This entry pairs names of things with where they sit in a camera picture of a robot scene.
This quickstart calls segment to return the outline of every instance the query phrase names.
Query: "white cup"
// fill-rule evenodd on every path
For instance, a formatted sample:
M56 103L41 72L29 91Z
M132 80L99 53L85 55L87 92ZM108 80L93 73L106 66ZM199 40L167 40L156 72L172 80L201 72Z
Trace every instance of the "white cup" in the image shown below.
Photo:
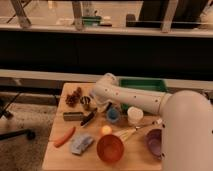
M130 107L127 110L127 115L129 125L136 126L143 118L143 110L136 107Z

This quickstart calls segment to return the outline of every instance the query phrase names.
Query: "green tray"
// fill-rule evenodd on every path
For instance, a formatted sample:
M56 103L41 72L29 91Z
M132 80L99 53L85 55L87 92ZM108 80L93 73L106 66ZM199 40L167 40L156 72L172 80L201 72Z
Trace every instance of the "green tray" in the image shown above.
M100 25L101 22L101 17L100 16L95 16L95 17L82 17L84 25L87 26L98 26Z
M167 92L167 87L164 80L161 79L126 79L122 78L119 80L120 87L141 89L141 90L151 90L151 91L161 91ZM121 109L124 113L127 113L129 106L126 104L121 104Z

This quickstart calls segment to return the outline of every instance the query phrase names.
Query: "gray cloth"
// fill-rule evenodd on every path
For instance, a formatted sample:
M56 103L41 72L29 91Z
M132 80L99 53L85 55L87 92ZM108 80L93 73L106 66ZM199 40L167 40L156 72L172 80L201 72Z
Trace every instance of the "gray cloth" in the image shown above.
M77 135L71 142L70 150L73 154L81 155L89 145L93 143L94 139L88 133Z

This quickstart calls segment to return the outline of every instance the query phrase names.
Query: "black wall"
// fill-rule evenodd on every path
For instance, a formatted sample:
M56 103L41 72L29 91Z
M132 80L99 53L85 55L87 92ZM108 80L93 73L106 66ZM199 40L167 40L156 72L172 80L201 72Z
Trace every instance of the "black wall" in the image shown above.
M213 80L213 38L0 31L0 68Z

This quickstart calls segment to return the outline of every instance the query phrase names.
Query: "orange ball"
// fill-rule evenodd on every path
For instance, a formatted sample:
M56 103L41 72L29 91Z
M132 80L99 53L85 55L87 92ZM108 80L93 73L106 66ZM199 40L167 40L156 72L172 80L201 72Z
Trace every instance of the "orange ball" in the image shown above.
M112 128L108 125L101 127L101 136L112 134Z

